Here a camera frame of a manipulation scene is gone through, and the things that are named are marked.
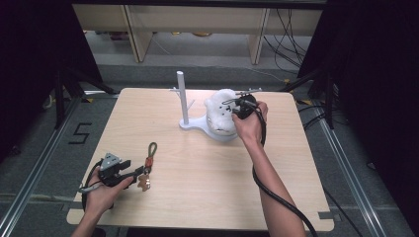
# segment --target person's left hand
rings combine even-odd
[[[89,182],[89,186],[100,181],[99,169],[100,167],[96,167],[96,169],[93,171],[92,179]],[[101,187],[87,194],[85,212],[101,216],[107,209],[109,209],[112,206],[120,192],[127,186],[129,186],[132,180],[133,177],[128,177],[122,180],[119,184],[117,184],[114,187],[107,187],[100,183],[102,184]]]

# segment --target wooden table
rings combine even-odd
[[[187,90],[190,118],[205,114],[204,99],[215,91]],[[317,231],[330,231],[329,213],[293,96],[254,94],[269,106],[265,150],[297,207]],[[180,99],[164,89],[124,89],[102,134],[84,180],[107,152],[131,160],[127,173],[143,165],[148,144],[157,142],[151,189],[123,191],[99,224],[142,227],[266,230],[250,157],[240,138],[218,142],[200,130],[183,130]],[[80,194],[74,201],[81,201]],[[82,209],[71,208],[70,224]]]

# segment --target white pole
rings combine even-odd
[[[186,92],[185,92],[185,79],[182,71],[177,71],[178,74],[178,86],[179,93],[181,96],[182,114],[184,118],[184,124],[189,124],[188,108],[186,105]]]

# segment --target floor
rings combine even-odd
[[[132,80],[135,80],[136,76],[140,77],[140,75],[129,75],[132,78],[126,79],[128,76],[124,76],[125,73],[132,68],[155,67],[159,69],[159,73],[165,73],[165,68],[173,67],[193,68],[208,72],[223,72],[224,69],[235,70],[244,72],[247,76],[254,75],[252,77],[259,81],[269,81],[272,88],[268,91],[282,88],[287,83],[287,79],[295,80],[295,73],[298,70],[294,63],[275,56],[269,47],[268,42],[276,47],[277,40],[281,40],[281,37],[275,39],[273,36],[267,36],[259,64],[252,65],[246,36],[214,34],[208,37],[197,37],[189,33],[178,35],[156,33],[147,55],[141,63],[134,61],[127,40],[111,40],[108,34],[98,35],[95,32],[87,32],[85,36],[106,83],[120,88],[132,85]],[[295,40],[302,48],[308,48],[310,43],[308,37],[298,37]],[[292,50],[284,49],[283,52],[298,64],[293,45],[288,39],[284,41],[284,45]],[[120,67],[124,69],[124,72],[117,76],[110,76],[115,73],[112,71],[113,68]],[[189,78],[188,75],[186,74],[187,82],[196,79]],[[171,75],[163,74],[159,74],[159,76],[171,77]],[[321,103],[321,101],[308,102],[309,98],[306,96],[308,88],[309,83],[293,92],[299,109],[307,108],[307,103]],[[78,184],[81,182],[90,156],[94,152],[95,144],[100,138],[115,101],[115,98],[99,98],[95,99],[94,103],[80,103],[74,109],[74,115],[67,125],[68,128],[63,131],[59,142],[53,147],[51,158],[44,164],[44,170],[37,178],[34,189],[30,190],[28,204],[20,213],[19,220],[13,223],[14,228],[11,236],[68,236],[71,233],[74,226],[66,223],[66,211],[72,202]],[[328,202],[334,214],[335,229],[328,233],[319,233],[319,235],[356,236],[355,228],[345,217],[347,214],[363,236],[382,236],[382,233],[387,236],[414,236],[377,173],[367,166],[368,155],[358,142],[356,134],[350,128],[343,113],[334,112],[335,129],[332,130],[333,134],[331,135],[327,135],[330,130],[324,120],[315,119],[319,113],[321,110],[317,109],[300,112],[301,122],[307,125],[306,135],[320,180],[327,193],[331,194],[328,197]],[[94,128],[89,130],[88,142],[83,145],[69,146],[68,143],[75,139],[72,134],[75,127],[82,121],[94,122]],[[34,122],[33,128],[21,143],[21,154],[11,155],[0,165],[0,186],[2,187],[0,213],[2,215],[10,210],[9,207],[14,198],[29,182],[27,178],[33,172],[33,168],[37,167],[37,161],[45,153],[49,138],[57,135],[54,133],[53,126],[54,107],[52,106]],[[333,143],[328,140],[329,137],[335,137],[337,140]],[[342,151],[333,149],[331,144],[339,144]],[[349,164],[353,172],[345,171],[346,163]],[[354,179],[355,183],[360,184],[361,189],[351,186],[350,183],[354,182]],[[360,197],[364,199],[364,202],[361,203],[371,205],[373,214],[377,216],[376,224],[381,225],[380,227],[371,226],[371,222],[368,221],[368,214],[371,213],[365,213],[364,208],[360,206]],[[126,236],[132,233],[132,230],[123,227],[104,226],[102,228],[107,231],[107,236]],[[139,230],[139,232],[143,236],[175,235],[175,232],[171,234],[149,232],[148,230]]]

